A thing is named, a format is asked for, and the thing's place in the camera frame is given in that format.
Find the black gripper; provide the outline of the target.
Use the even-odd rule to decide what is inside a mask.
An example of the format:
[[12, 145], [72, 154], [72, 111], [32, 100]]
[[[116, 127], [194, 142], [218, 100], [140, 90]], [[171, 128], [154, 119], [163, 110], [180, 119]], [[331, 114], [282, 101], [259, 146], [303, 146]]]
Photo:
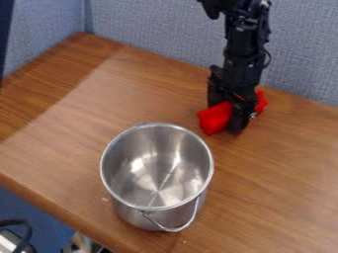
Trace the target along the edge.
[[231, 101], [231, 117], [226, 129], [240, 133], [256, 116], [259, 100], [255, 88], [266, 68], [266, 52], [250, 56], [224, 54], [223, 66], [210, 66], [207, 82], [207, 106], [214, 107]]

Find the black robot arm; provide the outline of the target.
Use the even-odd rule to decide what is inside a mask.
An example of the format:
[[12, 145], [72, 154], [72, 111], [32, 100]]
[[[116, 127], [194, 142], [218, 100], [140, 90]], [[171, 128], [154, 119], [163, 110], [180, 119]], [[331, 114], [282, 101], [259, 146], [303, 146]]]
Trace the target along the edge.
[[210, 66], [207, 109], [198, 112], [204, 133], [227, 130], [238, 134], [267, 104], [256, 90], [263, 70], [271, 62], [266, 50], [270, 41], [271, 0], [196, 0], [206, 15], [224, 15], [223, 65]]

